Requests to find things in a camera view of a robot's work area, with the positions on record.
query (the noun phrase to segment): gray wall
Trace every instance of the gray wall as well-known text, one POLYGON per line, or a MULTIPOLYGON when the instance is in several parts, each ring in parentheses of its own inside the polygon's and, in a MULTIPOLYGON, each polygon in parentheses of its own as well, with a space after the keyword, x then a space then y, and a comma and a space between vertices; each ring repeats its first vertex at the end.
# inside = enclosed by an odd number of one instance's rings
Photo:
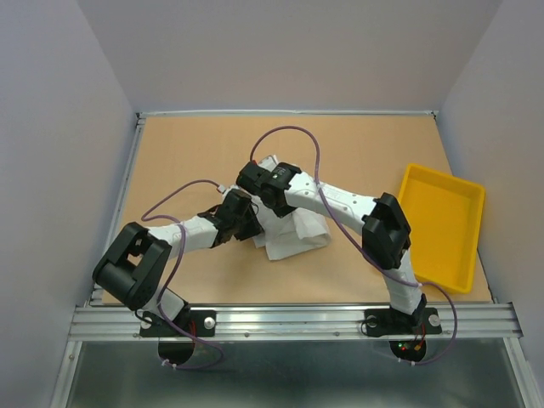
POLYGON ((479 251, 544 389, 544 2, 506 0, 439 113, 455 174, 487 189, 479 251))
POLYGON ((438 109, 499 0, 78 0, 137 111, 438 109))
POLYGON ((0 0, 0 395, 48 406, 133 111, 74 0, 0 0))

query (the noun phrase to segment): white cloth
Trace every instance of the white cloth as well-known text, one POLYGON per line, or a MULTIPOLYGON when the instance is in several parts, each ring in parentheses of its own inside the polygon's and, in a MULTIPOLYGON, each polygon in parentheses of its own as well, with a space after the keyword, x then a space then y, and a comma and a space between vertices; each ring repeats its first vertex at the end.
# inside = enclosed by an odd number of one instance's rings
MULTIPOLYGON (((271 171, 276 164, 277 157, 268 156, 258 165, 271 171)), ((278 218, 258 197, 253 195, 252 201, 258 206, 257 219, 264 229, 253 241, 257 248, 266 247, 269 260, 288 258, 331 243, 331 231, 322 215, 297 208, 284 218, 278 218)))

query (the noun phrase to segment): purple cable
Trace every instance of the purple cable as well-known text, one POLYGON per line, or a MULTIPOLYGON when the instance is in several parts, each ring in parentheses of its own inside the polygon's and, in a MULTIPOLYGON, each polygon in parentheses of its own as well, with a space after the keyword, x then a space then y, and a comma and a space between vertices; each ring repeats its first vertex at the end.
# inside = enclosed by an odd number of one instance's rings
MULTIPOLYGON (((331 216, 331 219, 332 221, 334 221, 334 224, 337 225, 337 227, 342 231, 342 233, 346 236, 346 238, 348 238, 349 242, 351 242, 353 244, 353 246, 357 249, 357 251, 359 251, 363 257, 365 258, 365 260, 370 264, 372 265, 374 268, 376 268, 382 275, 384 275, 386 278, 390 279, 391 281, 395 281, 397 283, 400 283, 401 285, 406 285, 406 286, 411 286, 411 287, 419 287, 419 284, 418 283, 412 283, 412 282, 407 282, 405 280, 401 280, 399 278, 396 278, 394 276, 390 276, 385 270, 381 269, 377 264, 376 262, 371 258, 371 256, 366 253, 366 251, 363 249, 363 246, 359 244, 359 242, 357 242, 355 240, 355 238, 353 236, 351 236, 351 234, 346 230, 346 228, 342 225, 342 223, 340 223, 340 221, 338 220, 337 216, 334 214, 334 212, 332 211, 332 208, 331 208, 331 205, 329 204, 329 201, 326 199, 325 197, 325 193, 323 192, 323 190, 321 189, 321 185, 320 185, 320 177, 319 177, 319 174, 320 174, 320 160, 321 160, 321 150, 320 150, 320 145, 317 141, 317 139, 315 138, 315 136, 307 129, 303 128, 303 127, 299 127, 299 126, 294 126, 294 125, 285 125, 285 126, 279 126, 279 127, 275 127, 271 130, 269 130, 267 133, 265 133, 263 136, 261 136, 257 142, 255 142, 255 145, 253 146, 252 148, 252 151, 251 153, 249 154, 249 160, 250 162, 253 161, 253 156, 255 155, 255 150, 257 150, 258 146, 261 144, 261 142, 266 139, 268 136, 270 136, 272 133, 275 133, 275 132, 278 132, 280 130, 287 130, 287 129, 290 129, 290 130, 298 130, 299 132, 302 132, 302 133, 306 133, 311 139, 312 139, 312 142, 314 142, 314 146, 315 146, 315 167, 314 167, 314 181, 315 181, 315 185, 317 186, 317 191, 321 197, 321 200, 323 201, 323 205, 325 206, 325 209, 327 210, 327 212, 329 213, 329 215, 331 216)), ((450 341, 448 342, 448 345, 444 348, 444 350, 442 350, 441 353, 439 353, 438 355, 434 356, 433 358, 429 359, 429 360, 425 360, 425 361, 421 361, 421 362, 410 362, 410 361, 407 361, 408 363, 410 364, 413 364, 413 365, 416 365, 416 366, 425 366, 427 364, 430 364, 432 362, 435 362, 436 360, 438 360, 439 358, 441 358, 444 354, 446 354, 450 349, 451 349, 451 346, 453 345, 453 343, 456 341, 456 337, 457 337, 457 324, 458 324, 458 321, 457 321, 457 311, 456 311, 456 306, 455 304, 453 303, 453 300, 451 299, 450 295, 448 293, 446 293, 446 291, 444 289, 442 289, 440 286, 438 286, 437 284, 433 283, 433 282, 423 282, 421 284, 422 286, 434 286, 435 288, 437 288, 439 291, 442 292, 442 294, 445 296, 445 298, 448 300, 448 303, 450 304, 451 306, 451 311, 453 313, 453 333, 451 335, 451 339, 450 341)))
POLYGON ((221 346, 219 346, 218 344, 214 344, 214 343, 208 342, 206 340, 203 340, 203 339, 201 339, 201 338, 199 338, 197 336, 193 336, 192 334, 190 334, 187 331, 183 330, 181 327, 176 325, 173 321, 171 321, 168 318, 166 313, 164 313, 164 310, 162 309, 162 305, 161 305, 161 300, 162 300, 162 297, 164 296, 164 292, 167 290, 168 285, 172 281, 173 277, 176 275, 176 272, 178 271, 179 265, 181 264, 181 259, 184 256, 186 234, 185 234, 184 226, 181 224, 181 221, 179 221, 177 218, 172 217, 171 215, 166 215, 166 214, 158 214, 158 215, 154 215, 152 217, 150 217, 149 215, 152 212, 154 212, 159 206, 161 206, 166 201, 170 200, 172 197, 174 197, 176 194, 178 194, 180 191, 186 189, 190 185, 198 184, 198 183, 209 183, 209 184, 214 185, 217 189, 219 188, 219 184, 216 183, 215 181, 212 181, 212 180, 198 179, 198 180, 191 181, 191 182, 189 182, 187 184, 182 185, 177 190, 175 190, 174 192, 170 193, 169 195, 164 197, 162 200, 157 202, 153 207, 151 207, 149 210, 147 210, 144 213, 144 215, 142 215, 142 218, 141 218, 143 222, 153 221, 154 219, 167 219, 168 221, 172 221, 173 223, 175 223, 179 227, 179 230, 181 231, 181 240, 180 240, 180 243, 179 243, 179 253, 178 253, 178 257, 176 259, 176 264, 173 266, 172 272, 170 272, 170 275, 168 276, 167 281, 164 283, 164 286, 162 287, 161 291, 159 292, 159 296, 157 297, 157 300, 156 300, 157 301, 157 306, 158 306, 158 309, 159 309, 159 313, 161 314, 164 321, 166 321, 168 323, 168 325, 170 327, 172 327, 179 334, 182 334, 183 336, 186 336, 186 337, 190 338, 191 340, 193 340, 195 342, 198 342, 200 344, 204 344, 204 345, 206 345, 208 347, 216 349, 219 352, 219 357, 215 361, 213 361, 211 363, 202 364, 202 365, 193 365, 193 366, 189 366, 189 367, 184 367, 182 365, 176 365, 174 367, 174 365, 169 363, 167 360, 162 361, 163 364, 166 364, 167 366, 175 368, 176 370, 202 370, 204 368, 209 368, 209 367, 215 366, 217 363, 222 361, 223 358, 224 358, 224 351, 221 348, 221 346))

